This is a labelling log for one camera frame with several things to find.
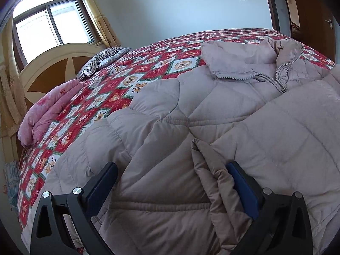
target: wall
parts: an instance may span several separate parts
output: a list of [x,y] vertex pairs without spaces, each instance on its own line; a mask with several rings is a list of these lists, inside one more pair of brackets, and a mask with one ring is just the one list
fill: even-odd
[[286,0],[275,0],[275,4],[278,10],[280,32],[290,37],[290,20]]
[[272,28],[267,0],[96,0],[123,46],[225,28]]
[[335,63],[340,64],[340,26],[335,18],[333,18],[333,24],[335,30]]

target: red patterned quilt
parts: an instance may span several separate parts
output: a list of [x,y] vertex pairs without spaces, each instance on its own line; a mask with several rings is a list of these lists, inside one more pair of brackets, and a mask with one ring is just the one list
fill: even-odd
[[[22,228],[48,173],[67,147],[95,122],[129,106],[142,87],[158,79],[174,78],[204,65],[200,44],[207,40],[260,43],[264,38],[288,39],[275,30],[231,29],[205,31],[163,40],[129,52],[97,72],[52,122],[42,141],[26,151],[19,186],[19,220]],[[310,47],[302,59],[327,69],[334,63]]]

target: door handle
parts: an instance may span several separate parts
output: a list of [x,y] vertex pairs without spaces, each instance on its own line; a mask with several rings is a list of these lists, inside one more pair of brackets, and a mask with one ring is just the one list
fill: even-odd
[[332,30],[333,29],[333,26],[332,26],[332,19],[329,19],[329,20],[325,20],[327,23],[329,23],[329,27],[330,29]]

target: pillow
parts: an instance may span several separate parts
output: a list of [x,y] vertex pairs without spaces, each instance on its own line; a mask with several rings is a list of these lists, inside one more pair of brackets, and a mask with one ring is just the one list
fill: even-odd
[[116,53],[115,55],[104,59],[100,64],[98,69],[101,70],[103,68],[106,68],[108,66],[110,66],[112,63],[114,63],[117,59],[121,58],[123,55],[127,54],[129,51],[131,50],[131,48],[124,48],[121,51],[119,51],[118,53]]
[[40,120],[52,105],[78,84],[80,84],[80,81],[73,79],[53,88],[28,110],[18,131],[18,139],[23,146],[33,144],[32,128],[37,121]]
[[50,124],[58,117],[64,108],[70,103],[70,100],[84,87],[79,83],[73,87],[64,96],[62,96],[49,110],[40,118],[32,129],[33,144],[39,143],[47,131]]
[[91,58],[88,62],[85,63],[82,69],[80,69],[76,78],[80,79],[81,81],[89,78],[90,76],[94,74],[94,72],[96,72],[102,60],[115,55],[122,49],[123,47],[113,47],[113,48],[107,48],[104,51],[101,51],[100,53],[98,53],[93,58]]

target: metal screw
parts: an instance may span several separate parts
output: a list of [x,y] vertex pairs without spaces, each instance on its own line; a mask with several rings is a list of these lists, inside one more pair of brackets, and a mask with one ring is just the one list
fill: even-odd
[[302,194],[300,193],[300,192],[295,192],[295,197],[297,197],[297,198],[302,198]]
[[50,195],[50,192],[46,191],[43,192],[43,198],[47,198]]
[[269,188],[264,188],[264,189],[263,189],[263,193],[266,194],[266,195],[268,195],[268,196],[271,195],[272,192],[273,192],[273,191],[272,191],[271,189],[269,189]]
[[74,194],[80,194],[82,192],[82,189],[77,187],[77,188],[74,188],[73,191],[72,191]]

